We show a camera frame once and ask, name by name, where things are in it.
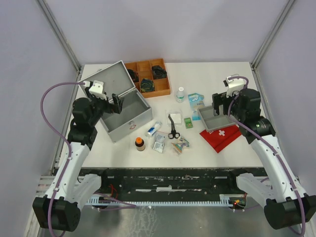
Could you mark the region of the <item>grey plastic divider tray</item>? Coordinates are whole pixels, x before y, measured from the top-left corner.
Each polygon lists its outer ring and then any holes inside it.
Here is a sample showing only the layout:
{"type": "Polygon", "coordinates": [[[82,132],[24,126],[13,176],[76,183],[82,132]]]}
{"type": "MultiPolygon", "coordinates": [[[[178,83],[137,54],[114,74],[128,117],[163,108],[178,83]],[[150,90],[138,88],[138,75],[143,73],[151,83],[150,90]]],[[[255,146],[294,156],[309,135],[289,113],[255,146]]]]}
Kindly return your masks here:
{"type": "Polygon", "coordinates": [[[223,114],[223,106],[219,107],[219,115],[214,114],[212,106],[206,106],[197,110],[198,115],[205,127],[206,131],[214,131],[228,126],[235,125],[227,115],[223,114]]]}

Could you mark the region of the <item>red first aid pouch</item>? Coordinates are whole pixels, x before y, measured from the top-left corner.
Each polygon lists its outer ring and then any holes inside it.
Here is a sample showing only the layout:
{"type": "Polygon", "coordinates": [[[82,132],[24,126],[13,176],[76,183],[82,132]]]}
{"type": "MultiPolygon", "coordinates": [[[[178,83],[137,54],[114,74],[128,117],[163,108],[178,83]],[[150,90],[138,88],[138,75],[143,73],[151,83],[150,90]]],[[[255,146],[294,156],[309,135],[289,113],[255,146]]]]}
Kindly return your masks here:
{"type": "Polygon", "coordinates": [[[236,125],[213,131],[202,131],[200,136],[217,152],[220,153],[241,135],[236,125]]]}

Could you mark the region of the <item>white gauze pad packet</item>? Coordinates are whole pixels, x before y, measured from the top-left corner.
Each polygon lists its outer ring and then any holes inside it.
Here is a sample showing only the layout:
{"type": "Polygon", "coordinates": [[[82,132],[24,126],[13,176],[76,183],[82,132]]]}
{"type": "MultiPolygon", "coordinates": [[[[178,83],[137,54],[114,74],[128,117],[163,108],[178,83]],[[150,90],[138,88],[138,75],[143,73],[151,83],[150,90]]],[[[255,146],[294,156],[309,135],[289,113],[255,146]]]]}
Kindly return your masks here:
{"type": "Polygon", "coordinates": [[[171,120],[169,117],[171,117],[173,123],[175,126],[182,126],[183,125],[183,115],[182,111],[180,109],[169,109],[165,111],[165,121],[167,126],[171,127],[171,120]]]}

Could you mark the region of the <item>bag of bandage packets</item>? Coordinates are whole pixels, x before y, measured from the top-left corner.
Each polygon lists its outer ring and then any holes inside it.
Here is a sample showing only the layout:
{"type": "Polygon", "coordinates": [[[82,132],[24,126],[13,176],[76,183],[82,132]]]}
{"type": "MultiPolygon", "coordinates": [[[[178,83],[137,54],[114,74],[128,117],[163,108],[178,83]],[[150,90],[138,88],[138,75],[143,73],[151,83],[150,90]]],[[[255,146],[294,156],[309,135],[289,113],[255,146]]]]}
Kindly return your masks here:
{"type": "Polygon", "coordinates": [[[184,149],[190,147],[190,142],[183,136],[180,136],[176,139],[175,142],[172,142],[172,147],[177,154],[182,154],[184,149]]]}

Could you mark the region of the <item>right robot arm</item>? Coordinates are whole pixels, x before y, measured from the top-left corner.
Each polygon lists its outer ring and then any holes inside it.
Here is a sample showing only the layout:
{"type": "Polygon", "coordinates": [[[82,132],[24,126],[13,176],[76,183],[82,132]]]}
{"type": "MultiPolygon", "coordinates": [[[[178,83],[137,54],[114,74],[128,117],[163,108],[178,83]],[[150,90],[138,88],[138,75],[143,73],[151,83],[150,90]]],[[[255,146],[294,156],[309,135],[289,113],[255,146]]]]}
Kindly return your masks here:
{"type": "Polygon", "coordinates": [[[316,197],[307,194],[291,171],[280,147],[271,122],[261,115],[261,96],[257,90],[244,88],[212,95],[214,114],[223,112],[236,123],[248,144],[264,166],[271,187],[268,188],[251,173],[229,178],[227,189],[232,193],[245,191],[264,210],[270,226],[275,229],[301,226],[303,236],[306,223],[316,212],[316,197]]]}

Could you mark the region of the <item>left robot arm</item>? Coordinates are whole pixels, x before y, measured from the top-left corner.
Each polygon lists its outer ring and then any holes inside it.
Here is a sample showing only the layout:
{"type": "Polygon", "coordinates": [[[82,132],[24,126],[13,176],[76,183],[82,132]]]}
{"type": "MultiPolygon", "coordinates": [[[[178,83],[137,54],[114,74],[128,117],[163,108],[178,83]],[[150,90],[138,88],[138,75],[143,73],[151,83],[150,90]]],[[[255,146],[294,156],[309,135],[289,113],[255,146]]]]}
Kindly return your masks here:
{"type": "Polygon", "coordinates": [[[43,197],[36,197],[33,210],[40,227],[54,231],[73,232],[80,220],[81,210],[95,191],[103,193],[109,180],[97,174],[88,174],[78,184],[84,160],[89,155],[97,135],[96,123],[103,114],[122,111],[123,99],[112,95],[108,98],[79,98],[73,102],[70,132],[66,143],[68,152],[56,176],[43,197]]]}

